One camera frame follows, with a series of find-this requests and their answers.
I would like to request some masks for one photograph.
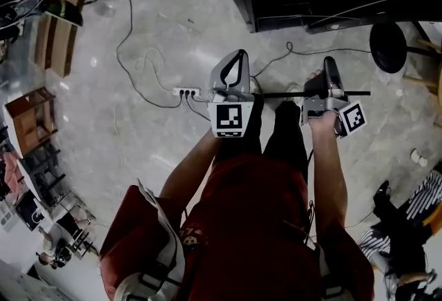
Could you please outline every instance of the person in red shirt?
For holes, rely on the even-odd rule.
[[[334,132],[336,113],[309,121],[320,253],[305,244],[308,163],[300,108],[292,101],[279,105],[264,152],[262,108],[256,96],[242,138],[215,138],[208,131],[157,199],[184,249],[184,277],[174,300],[372,300],[373,270],[344,228],[347,189]],[[201,200],[180,227],[181,214],[212,162]],[[101,249],[110,300],[149,300],[149,295],[122,296],[121,288],[130,275],[145,272],[168,240],[157,211],[131,186]]]

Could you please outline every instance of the person's right arm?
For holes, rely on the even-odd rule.
[[[319,242],[332,222],[344,227],[347,213],[347,187],[340,167],[335,121],[336,113],[332,111],[309,121],[313,136],[316,233]]]

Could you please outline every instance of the black and white square marker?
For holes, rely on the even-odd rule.
[[[341,112],[341,119],[349,135],[367,123],[359,101],[346,107]]]
[[[218,137],[240,137],[241,132],[218,132]]]
[[[242,128],[242,113],[241,105],[225,105],[217,106],[216,108],[216,128],[217,129],[241,129]]]

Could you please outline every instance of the black shoe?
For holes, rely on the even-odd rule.
[[[376,194],[373,197],[375,204],[379,200],[390,199],[390,194],[388,193],[389,191],[388,185],[389,185],[388,181],[385,181],[384,183],[381,184],[381,186],[379,187],[379,189],[377,190]]]

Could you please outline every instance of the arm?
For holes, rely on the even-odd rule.
[[[309,121],[313,135],[316,232],[319,241],[333,221],[344,227],[347,213],[347,187],[340,167],[335,121],[336,113],[331,111]]]
[[[201,185],[221,141],[209,130],[173,170],[160,193],[184,210]]]

